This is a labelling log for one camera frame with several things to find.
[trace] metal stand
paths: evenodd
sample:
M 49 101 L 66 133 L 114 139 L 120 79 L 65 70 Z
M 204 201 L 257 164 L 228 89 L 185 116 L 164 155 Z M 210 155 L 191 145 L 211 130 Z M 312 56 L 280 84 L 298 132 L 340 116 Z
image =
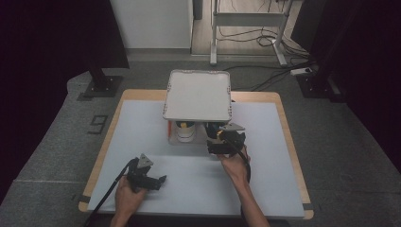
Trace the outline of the metal stand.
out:
M 100 66 L 89 54 L 89 50 L 85 47 L 82 48 L 81 57 L 92 76 L 92 81 L 89 83 L 88 88 L 82 96 L 84 98 L 114 97 L 123 77 L 105 76 Z
M 329 98 L 331 102 L 345 102 L 345 95 L 333 80 L 334 72 L 323 78 L 322 75 L 297 76 L 302 94 L 306 98 Z
M 280 49 L 280 43 L 286 28 L 292 1 L 293 0 L 288 0 L 286 9 L 281 13 L 231 13 L 218 12 L 218 0 L 215 0 L 212 22 L 212 42 L 210 45 L 210 64 L 216 65 L 218 63 L 218 48 L 216 39 L 218 26 L 278 26 L 279 31 L 277 34 L 277 39 L 272 40 L 273 48 L 280 65 L 282 67 L 287 66 L 286 59 L 284 58 L 284 55 Z

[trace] wire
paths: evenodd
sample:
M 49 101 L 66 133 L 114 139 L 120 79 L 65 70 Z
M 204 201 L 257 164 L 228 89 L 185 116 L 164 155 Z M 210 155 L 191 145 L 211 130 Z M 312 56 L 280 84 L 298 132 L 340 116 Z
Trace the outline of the wire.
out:
M 257 43 L 258 43 L 260 46 L 266 47 L 266 46 L 271 46 L 271 45 L 273 45 L 273 41 L 270 40 L 269 38 L 274 39 L 274 36 L 263 35 L 263 36 L 257 37 L 256 40 L 257 40 Z M 266 40 L 266 41 L 270 42 L 270 44 L 262 44 L 262 40 Z
M 251 86 L 251 87 L 235 87 L 235 88 L 232 88 L 231 90 L 232 90 L 232 91 L 249 90 L 249 89 L 253 89 L 253 88 L 254 88 L 255 86 L 257 86 L 257 85 L 259 85 L 259 84 L 256 84 L 256 85 Z
M 231 6 L 232 6 L 233 9 L 236 11 L 236 8 L 234 7 L 234 2 L 233 2 L 233 0 L 231 0 Z
M 314 63 L 314 61 L 302 62 L 302 63 L 296 64 L 296 65 L 293 65 L 293 66 L 287 68 L 286 70 L 284 70 L 284 71 L 282 71 L 282 72 L 280 72 L 280 73 L 278 73 L 278 74 L 276 74 L 276 75 L 271 75 L 267 80 L 265 80 L 264 82 L 259 83 L 255 88 L 253 88 L 253 89 L 252 89 L 252 92 L 261 91 L 261 90 L 263 90 L 263 89 L 266 89 L 266 88 L 272 86 L 272 84 L 274 84 L 274 83 L 276 83 L 276 82 L 278 82 L 278 81 L 284 79 L 285 77 L 282 77 L 281 79 L 278 79 L 278 80 L 276 80 L 276 81 L 272 81 L 273 79 L 275 79 L 275 78 L 277 78 L 277 77 L 279 77 L 279 76 L 281 76 L 281 75 L 285 75 L 286 73 L 288 73 L 288 72 L 291 71 L 292 69 L 303 68 L 303 67 L 306 67 L 306 66 L 308 66 L 308 65 L 311 65 L 311 64 L 313 64 L 313 63 Z M 265 87 L 265 88 L 263 88 L 263 89 L 260 89 L 261 87 L 263 87 L 264 85 L 266 85 L 266 84 L 268 84 L 268 83 L 270 83 L 270 84 L 269 84 L 267 87 Z
M 271 30 L 266 30 L 266 29 L 264 29 L 264 27 L 262 27 L 262 29 L 260 30 L 260 36 L 262 36 L 262 37 L 267 36 L 267 35 L 265 35 L 265 34 L 263 33 L 264 31 L 270 32 L 270 33 L 272 33 L 272 34 L 274 34 L 274 35 L 276 35 L 276 36 L 278 35 L 276 32 L 271 31 Z M 296 48 L 293 48 L 293 47 L 289 46 L 289 45 L 286 44 L 284 41 L 282 41 L 282 44 L 283 44 L 284 48 L 288 48 L 288 49 L 292 49 L 292 50 L 295 50 L 295 51 L 300 51 L 300 52 L 305 52 L 305 53 L 307 53 L 307 51 L 305 51 L 305 50 L 296 49 Z
M 257 12 L 259 12 L 259 10 L 266 4 L 266 0 L 263 1 L 262 6 L 260 6 L 260 8 L 257 10 Z
M 127 165 L 123 168 L 123 170 L 120 172 L 120 174 L 118 174 L 118 176 L 115 178 L 112 186 L 110 186 L 109 190 L 106 192 L 106 194 L 104 195 L 104 197 L 100 200 L 99 204 L 96 206 L 95 210 L 92 211 L 91 215 L 85 220 L 85 223 L 82 225 L 83 227 L 87 227 L 89 226 L 89 224 L 92 221 L 92 218 L 94 217 L 94 215 L 97 213 L 97 211 L 99 210 L 100 206 L 103 204 L 103 202 L 109 197 L 109 195 L 112 193 L 115 185 L 118 183 L 118 181 L 120 181 L 121 177 L 124 175 L 124 173 L 127 171 L 128 166 L 131 164 L 132 160 L 130 160 Z
M 270 2 L 269 2 L 268 12 L 270 12 L 271 1 L 272 1 L 272 0 L 270 0 Z
M 304 50 L 293 48 L 293 47 L 289 46 L 288 44 L 286 44 L 284 41 L 282 41 L 282 45 L 289 55 L 295 55 L 295 56 L 298 56 L 298 57 L 301 57 L 304 59 L 309 58 L 309 54 Z
M 278 75 L 275 75 L 275 76 L 271 77 L 272 79 L 274 79 L 274 78 L 277 78 L 277 77 L 279 77 L 279 76 L 282 76 L 281 78 L 279 78 L 279 79 L 277 79 L 277 80 L 272 80 L 272 79 L 271 79 L 271 80 L 270 80 L 270 83 L 269 83 L 267 86 L 263 87 L 263 88 L 259 88 L 259 89 L 258 89 L 258 92 L 261 92 L 261 91 L 263 91 L 263 90 L 269 88 L 270 86 L 272 86 L 274 83 L 279 82 L 279 81 L 285 79 L 286 76 L 288 75 L 288 73 L 289 73 L 289 71 L 286 71 L 286 72 L 283 72 L 283 73 L 280 73 L 280 74 L 278 74 Z
M 258 39 L 258 37 L 256 37 L 256 38 L 252 38 L 252 39 L 249 39 L 249 40 L 233 40 L 233 39 L 219 39 L 219 38 L 216 38 L 216 40 L 218 40 L 218 41 L 232 41 L 232 42 L 239 42 L 239 43 L 245 43 L 245 42 L 249 42 L 249 41 L 254 41 L 254 40 L 257 40 Z
M 286 0 L 283 0 L 283 6 L 281 7 L 281 12 L 284 11 L 284 5 L 286 4 Z
M 291 30 L 291 29 L 293 29 L 293 28 L 294 28 L 294 27 L 290 27 L 290 28 L 287 28 L 286 30 L 284 30 L 283 35 L 284 35 L 284 37 L 285 37 L 288 41 L 290 41 L 290 42 L 292 42 L 292 43 L 295 43 L 293 40 L 289 39 L 289 38 L 286 36 L 286 31 L 287 31 L 287 30 Z M 303 55 L 303 56 L 302 56 L 303 58 L 305 58 L 305 57 L 308 56 L 308 52 L 307 52 L 306 50 L 297 49 L 297 48 L 291 47 L 291 46 L 289 46 L 288 44 L 286 44 L 284 41 L 283 41 L 283 46 L 285 47 L 286 51 L 289 52 L 290 54 Z
M 276 0 L 277 9 L 280 11 L 280 0 Z
M 236 66 L 232 66 L 232 67 L 228 67 L 228 68 L 222 69 L 221 71 L 227 71 L 227 70 L 235 69 L 235 68 L 268 68 L 268 69 L 281 69 L 281 67 L 265 66 L 265 65 L 236 65 Z
M 244 31 L 241 33 L 236 33 L 236 34 L 232 34 L 232 35 L 225 35 L 221 32 L 220 26 L 218 27 L 219 31 L 220 31 L 220 35 L 223 37 L 233 37 L 233 36 L 238 36 L 238 35 L 243 35 L 243 34 L 248 34 L 248 33 L 252 33 L 252 32 L 256 32 L 256 31 L 260 31 L 260 29 L 255 29 L 255 30 L 250 30 L 250 31 Z

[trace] human hand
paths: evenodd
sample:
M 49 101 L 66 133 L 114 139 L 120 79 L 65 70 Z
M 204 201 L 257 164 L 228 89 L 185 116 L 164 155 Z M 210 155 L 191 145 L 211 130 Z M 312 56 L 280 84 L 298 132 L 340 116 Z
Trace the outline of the human hand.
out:
M 115 215 L 112 220 L 112 227 L 125 226 L 130 216 L 132 216 L 139 205 L 144 200 L 147 190 L 141 188 L 134 193 L 126 176 L 123 176 L 115 191 Z
M 248 158 L 248 162 L 250 162 L 251 157 L 247 153 L 246 146 L 242 148 L 241 152 L 244 154 L 245 157 Z M 217 157 L 220 159 L 224 170 L 229 175 L 235 188 L 248 184 L 247 168 L 245 167 L 244 160 L 239 156 L 239 154 L 235 154 L 232 157 L 226 157 L 224 154 L 217 154 Z

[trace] cable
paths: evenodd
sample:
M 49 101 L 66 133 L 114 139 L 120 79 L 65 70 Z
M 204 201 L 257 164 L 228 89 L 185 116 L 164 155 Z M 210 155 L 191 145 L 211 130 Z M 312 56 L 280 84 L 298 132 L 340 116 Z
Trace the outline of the cable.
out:
M 278 73 L 278 74 L 276 74 L 276 75 L 272 75 L 272 76 L 270 76 L 270 78 L 268 78 L 268 79 L 265 80 L 264 82 L 259 83 L 255 88 L 253 88 L 253 89 L 252 89 L 252 92 L 255 92 L 255 91 L 258 91 L 258 90 L 261 91 L 260 88 L 261 88 L 262 86 L 264 86 L 264 85 L 267 84 L 267 83 L 270 83 L 269 86 L 267 86 L 267 87 L 264 88 L 264 89 L 266 89 L 266 88 L 272 86 L 272 84 L 274 84 L 274 83 L 276 83 L 276 82 L 278 82 L 278 81 L 284 79 L 285 77 L 283 77 L 282 79 L 278 79 L 278 80 L 276 80 L 276 81 L 274 81 L 274 82 L 271 82 L 272 79 L 277 78 L 277 77 L 279 77 L 279 76 L 281 76 L 281 75 L 284 75 L 284 74 L 288 73 L 289 71 L 291 71 L 292 69 L 307 67 L 307 66 L 311 65 L 312 63 L 314 63 L 314 61 L 302 62 L 302 63 L 296 64 L 296 65 L 294 65 L 294 66 L 291 66 L 291 67 L 287 68 L 286 70 L 284 70 L 284 71 L 282 71 L 282 72 L 280 72 L 280 73 Z
M 266 46 L 271 46 L 273 45 L 273 41 L 270 40 L 269 38 L 274 39 L 274 36 L 269 36 L 269 35 L 263 35 L 263 36 L 259 36 L 256 38 L 257 43 L 262 46 L 262 47 L 266 47 Z M 266 41 L 270 42 L 270 44 L 262 44 L 262 40 L 265 39 Z
M 85 220 L 85 223 L 82 225 L 83 227 L 87 227 L 89 226 L 89 224 L 91 223 L 92 218 L 94 217 L 94 215 L 97 213 L 97 211 L 99 210 L 100 206 L 103 204 L 103 202 L 109 197 L 110 193 L 112 193 L 115 185 L 118 183 L 118 181 L 120 181 L 121 177 L 124 175 L 124 173 L 127 171 L 128 166 L 131 164 L 132 160 L 129 161 L 127 163 L 127 165 L 123 168 L 123 170 L 120 172 L 120 174 L 118 174 L 117 178 L 115 178 L 112 186 L 110 186 L 109 190 L 106 192 L 106 194 L 104 195 L 104 197 L 100 200 L 99 204 L 96 206 L 95 210 L 92 211 L 91 215 Z
M 260 36 L 259 37 L 263 37 L 263 38 L 276 38 L 276 37 L 273 37 L 273 36 L 268 36 L 268 35 L 265 35 L 265 34 L 263 34 L 263 32 L 264 31 L 267 31 L 267 32 L 270 32 L 270 33 L 272 33 L 272 34 L 274 34 L 274 35 L 278 35 L 276 32 L 274 32 L 274 31 L 271 31 L 271 30 L 266 30 L 266 29 L 264 29 L 264 27 L 262 27 L 262 29 L 260 30 Z M 282 42 L 281 42 L 281 44 L 283 45 L 283 47 L 285 48 L 285 49 L 289 49 L 289 53 L 290 54 L 300 54 L 300 53 L 296 53 L 296 52 L 294 52 L 294 51 L 300 51 L 300 52 L 304 52 L 304 53 L 307 53 L 307 51 L 305 51 L 305 50 L 302 50 L 302 49 L 296 49 L 296 48 L 293 48 L 293 47 L 291 47 L 291 46 L 289 46 L 288 44 L 286 44 L 283 40 L 282 40 Z
M 286 0 L 283 0 L 283 6 L 281 7 L 281 12 L 284 11 L 284 5 L 286 4 Z
M 288 73 L 289 73 L 289 71 L 286 71 L 286 72 L 280 73 L 279 75 L 276 75 L 276 76 L 271 77 L 271 78 L 273 79 L 273 78 L 276 78 L 276 77 L 278 77 L 278 76 L 282 76 L 280 79 L 272 80 L 267 86 L 265 86 L 265 87 L 263 87 L 263 88 L 259 88 L 259 89 L 258 89 L 258 92 L 261 92 L 261 91 L 263 91 L 263 90 L 269 88 L 270 86 L 272 86 L 274 83 L 279 82 L 279 81 L 285 79 L 286 76 L 288 75 Z
M 245 157 L 245 155 L 242 153 L 241 150 L 239 150 L 231 141 L 229 140 L 225 140 L 225 142 L 227 142 L 227 144 L 229 144 L 231 146 L 231 148 L 233 148 L 235 150 L 235 152 L 242 158 L 242 160 L 244 161 L 244 165 L 247 168 L 247 181 L 249 182 L 251 180 L 251 165 L 250 162 L 248 160 L 248 157 Z
M 234 68 L 268 68 L 268 69 L 281 69 L 281 67 L 265 66 L 265 65 L 236 65 L 222 69 L 221 71 L 227 71 Z
M 270 12 L 271 1 L 272 1 L 272 0 L 270 0 L 270 2 L 269 2 L 268 12 Z
M 283 45 L 284 49 L 286 50 L 286 52 L 289 55 L 295 55 L 295 56 L 298 56 L 298 57 L 301 57 L 301 58 L 304 58 L 304 59 L 308 59 L 309 58 L 309 54 L 306 51 L 303 52 L 302 50 L 292 48 L 289 45 L 287 45 L 285 42 L 282 42 L 282 45 Z
M 233 36 L 248 34 L 248 33 L 256 32 L 256 31 L 260 31 L 260 29 L 255 29 L 255 30 L 250 30 L 250 31 L 244 31 L 244 32 L 240 32 L 240 33 L 236 33 L 236 34 L 232 34 L 232 35 L 225 35 L 225 34 L 223 34 L 223 33 L 221 32 L 221 29 L 220 29 L 220 35 L 223 36 L 223 37 L 233 37 Z
M 252 39 L 249 39 L 249 40 L 232 40 L 232 39 L 219 39 L 219 38 L 216 38 L 216 40 L 218 40 L 218 41 L 231 41 L 231 42 L 239 42 L 239 43 L 245 43 L 245 42 L 254 41 L 254 40 L 257 40 L 257 39 L 259 39 L 259 37 L 252 38 Z
M 266 4 L 266 0 L 263 0 L 263 4 L 262 6 L 260 6 L 260 8 L 257 10 L 257 12 L 259 12 L 259 10 Z
M 234 7 L 234 2 L 233 2 L 233 0 L 231 0 L 231 7 L 233 7 L 233 9 L 236 11 L 236 8 Z
M 253 87 L 255 87 L 255 86 L 257 86 L 257 85 L 259 85 L 259 84 L 256 84 L 256 85 L 251 86 L 251 87 L 236 87 L 236 88 L 232 88 L 231 90 L 232 90 L 232 91 L 248 90 L 248 89 L 253 89 Z
M 280 0 L 276 0 L 277 3 L 277 9 L 280 11 Z

